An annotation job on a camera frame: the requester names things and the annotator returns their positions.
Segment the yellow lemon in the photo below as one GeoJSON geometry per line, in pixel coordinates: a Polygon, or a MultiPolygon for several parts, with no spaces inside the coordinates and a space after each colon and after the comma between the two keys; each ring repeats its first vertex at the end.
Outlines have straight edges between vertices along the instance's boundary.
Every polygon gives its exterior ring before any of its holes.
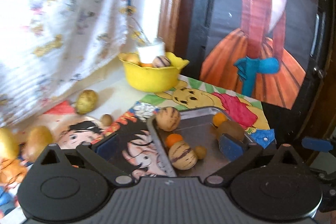
{"type": "Polygon", "coordinates": [[[6,127],[0,129],[0,154],[1,159],[16,159],[19,155],[19,144],[15,136],[6,127]]]}

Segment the green yellow mango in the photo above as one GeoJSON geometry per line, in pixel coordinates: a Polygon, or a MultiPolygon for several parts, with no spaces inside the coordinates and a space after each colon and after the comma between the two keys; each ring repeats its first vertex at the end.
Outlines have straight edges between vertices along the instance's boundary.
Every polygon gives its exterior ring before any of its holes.
{"type": "Polygon", "coordinates": [[[97,103],[98,94],[91,89],[84,90],[79,94],[76,100],[76,112],[80,115],[89,113],[96,108],[97,103]]]}

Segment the Winnie the Pooh drawing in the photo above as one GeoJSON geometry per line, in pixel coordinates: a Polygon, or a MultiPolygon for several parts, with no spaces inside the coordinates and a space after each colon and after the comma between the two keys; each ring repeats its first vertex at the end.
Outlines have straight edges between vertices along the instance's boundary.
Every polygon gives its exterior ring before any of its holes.
{"type": "Polygon", "coordinates": [[[173,106],[178,110],[217,107],[264,148],[276,143],[275,132],[268,124],[260,101],[200,80],[180,75],[170,90],[146,94],[141,101],[157,107],[173,106]]]}

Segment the yellow plastic bowl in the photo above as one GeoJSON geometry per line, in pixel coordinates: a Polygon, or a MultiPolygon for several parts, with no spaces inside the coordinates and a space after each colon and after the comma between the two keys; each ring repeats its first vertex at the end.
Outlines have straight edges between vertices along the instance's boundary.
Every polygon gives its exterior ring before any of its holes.
{"type": "Polygon", "coordinates": [[[128,84],[142,92],[159,93],[174,87],[179,79],[181,70],[189,64],[189,61],[177,57],[171,52],[166,52],[170,60],[170,67],[142,67],[139,64],[129,62],[129,57],[136,53],[120,53],[119,60],[123,64],[125,78],[128,84]]]}

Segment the white patterned curtain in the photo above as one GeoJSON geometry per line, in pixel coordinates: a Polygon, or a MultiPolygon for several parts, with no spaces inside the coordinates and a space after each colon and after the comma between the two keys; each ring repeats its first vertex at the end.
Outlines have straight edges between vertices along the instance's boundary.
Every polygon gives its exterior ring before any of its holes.
{"type": "Polygon", "coordinates": [[[161,0],[1,0],[1,126],[62,99],[135,32],[157,36],[161,0]]]}

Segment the glass jar with white label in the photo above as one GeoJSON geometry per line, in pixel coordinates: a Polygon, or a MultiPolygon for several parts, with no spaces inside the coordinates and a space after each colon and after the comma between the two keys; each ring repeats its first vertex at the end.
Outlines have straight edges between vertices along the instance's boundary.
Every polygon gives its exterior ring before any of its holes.
{"type": "Polygon", "coordinates": [[[151,42],[138,42],[136,45],[139,60],[144,64],[151,64],[157,56],[165,55],[165,43],[161,38],[151,42]]]}

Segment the small yellow-brown fruit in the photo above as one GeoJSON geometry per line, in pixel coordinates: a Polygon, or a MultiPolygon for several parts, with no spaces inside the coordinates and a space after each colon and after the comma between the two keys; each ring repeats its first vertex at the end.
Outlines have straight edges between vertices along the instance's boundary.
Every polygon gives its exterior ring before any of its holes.
{"type": "Polygon", "coordinates": [[[199,160],[203,160],[207,155],[207,149],[202,145],[197,145],[194,147],[194,153],[199,160]]]}

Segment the wooden door frame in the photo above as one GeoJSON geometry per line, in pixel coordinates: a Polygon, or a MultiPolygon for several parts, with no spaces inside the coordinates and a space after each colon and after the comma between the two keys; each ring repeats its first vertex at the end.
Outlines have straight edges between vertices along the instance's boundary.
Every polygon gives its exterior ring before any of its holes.
{"type": "Polygon", "coordinates": [[[186,57],[194,0],[161,0],[158,36],[166,50],[186,57]]]}

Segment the striped pepino melon on tray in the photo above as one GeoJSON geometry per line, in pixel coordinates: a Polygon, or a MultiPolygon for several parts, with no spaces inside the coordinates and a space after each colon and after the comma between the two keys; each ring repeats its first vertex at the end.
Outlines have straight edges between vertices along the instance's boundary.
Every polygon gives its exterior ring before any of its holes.
{"type": "Polygon", "coordinates": [[[178,127],[181,121],[181,114],[174,107],[163,107],[157,113],[155,120],[161,130],[171,132],[178,127]]]}

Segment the small orange tangerine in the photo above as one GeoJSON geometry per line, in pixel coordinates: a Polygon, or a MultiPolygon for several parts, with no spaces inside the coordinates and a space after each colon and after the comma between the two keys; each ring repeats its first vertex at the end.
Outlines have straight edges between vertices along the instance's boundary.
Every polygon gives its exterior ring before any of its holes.
{"type": "Polygon", "coordinates": [[[165,145],[167,148],[171,148],[175,143],[179,141],[183,141],[183,136],[180,134],[173,133],[167,136],[165,140],[165,145]]]}

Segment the small orange fruit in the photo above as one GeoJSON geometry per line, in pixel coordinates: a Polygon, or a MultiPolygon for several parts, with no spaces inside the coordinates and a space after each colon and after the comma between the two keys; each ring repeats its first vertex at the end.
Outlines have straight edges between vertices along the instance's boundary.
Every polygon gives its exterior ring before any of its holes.
{"type": "Polygon", "coordinates": [[[226,122],[228,120],[227,116],[220,112],[220,113],[216,113],[214,116],[213,116],[213,125],[215,127],[219,127],[223,122],[226,122]]]}

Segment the yellow fruit in bowl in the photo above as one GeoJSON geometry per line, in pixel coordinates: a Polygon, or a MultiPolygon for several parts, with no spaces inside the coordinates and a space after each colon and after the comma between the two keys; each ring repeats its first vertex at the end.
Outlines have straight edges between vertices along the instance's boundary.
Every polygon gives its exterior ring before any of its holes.
{"type": "Polygon", "coordinates": [[[141,65],[141,61],[139,60],[139,56],[136,53],[127,54],[125,60],[127,62],[135,64],[135,65],[141,65]]]}

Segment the silver metal tray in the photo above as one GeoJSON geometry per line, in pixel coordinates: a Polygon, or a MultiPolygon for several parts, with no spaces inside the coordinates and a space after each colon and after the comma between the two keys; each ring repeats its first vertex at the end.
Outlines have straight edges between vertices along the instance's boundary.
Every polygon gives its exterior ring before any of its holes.
{"type": "Polygon", "coordinates": [[[217,113],[223,113],[228,119],[231,118],[224,110],[214,106],[182,110],[180,112],[181,121],[174,132],[182,135],[183,140],[189,144],[191,148],[202,145],[207,149],[205,158],[198,161],[196,165],[189,170],[178,170],[171,165],[168,157],[168,148],[165,145],[165,140],[169,133],[161,130],[157,126],[155,115],[147,120],[147,128],[159,153],[159,160],[167,176],[198,176],[203,181],[207,176],[215,173],[230,162],[220,151],[219,143],[216,138],[217,128],[213,125],[213,116],[217,113]]]}

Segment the striped pepino in bowl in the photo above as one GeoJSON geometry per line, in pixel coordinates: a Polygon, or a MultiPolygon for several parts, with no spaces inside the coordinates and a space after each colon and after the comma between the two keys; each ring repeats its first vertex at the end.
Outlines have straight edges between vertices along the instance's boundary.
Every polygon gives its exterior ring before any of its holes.
{"type": "Polygon", "coordinates": [[[171,61],[164,55],[157,56],[152,62],[154,68],[170,67],[171,61]]]}

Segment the striped yellow pepino melon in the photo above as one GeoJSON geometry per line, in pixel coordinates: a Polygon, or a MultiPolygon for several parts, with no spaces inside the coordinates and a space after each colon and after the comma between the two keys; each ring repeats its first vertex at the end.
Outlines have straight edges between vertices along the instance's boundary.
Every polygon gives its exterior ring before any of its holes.
{"type": "Polygon", "coordinates": [[[198,161],[196,153],[185,141],[174,143],[168,157],[171,165],[178,170],[191,169],[198,161]]]}

